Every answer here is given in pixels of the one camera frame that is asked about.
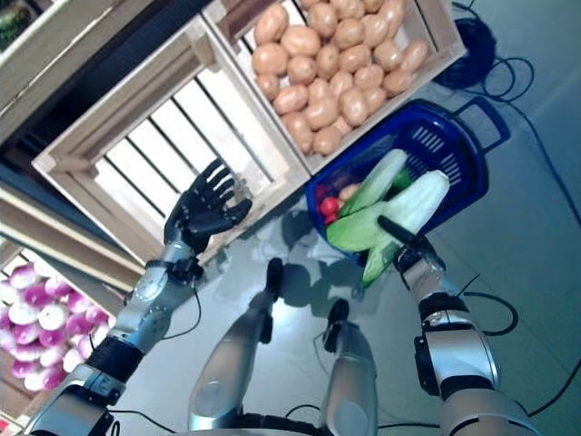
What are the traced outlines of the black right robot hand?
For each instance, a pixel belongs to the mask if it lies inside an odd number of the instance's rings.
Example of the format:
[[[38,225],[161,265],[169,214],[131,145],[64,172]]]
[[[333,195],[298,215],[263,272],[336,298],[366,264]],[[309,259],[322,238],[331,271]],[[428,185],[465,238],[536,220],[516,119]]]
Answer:
[[[402,243],[394,260],[395,268],[399,273],[406,272],[420,259],[435,253],[432,244],[424,235],[416,235],[408,231],[385,215],[381,215],[377,222],[383,231]]]

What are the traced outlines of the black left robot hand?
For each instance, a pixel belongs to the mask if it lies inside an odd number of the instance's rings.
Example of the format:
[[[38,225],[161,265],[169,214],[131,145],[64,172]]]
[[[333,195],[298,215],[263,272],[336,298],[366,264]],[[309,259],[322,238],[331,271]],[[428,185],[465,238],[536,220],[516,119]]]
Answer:
[[[220,158],[213,160],[184,191],[174,205],[163,228],[163,242],[182,242],[196,254],[207,248],[212,236],[229,231],[249,214],[252,200],[243,198],[235,205],[235,181]]]

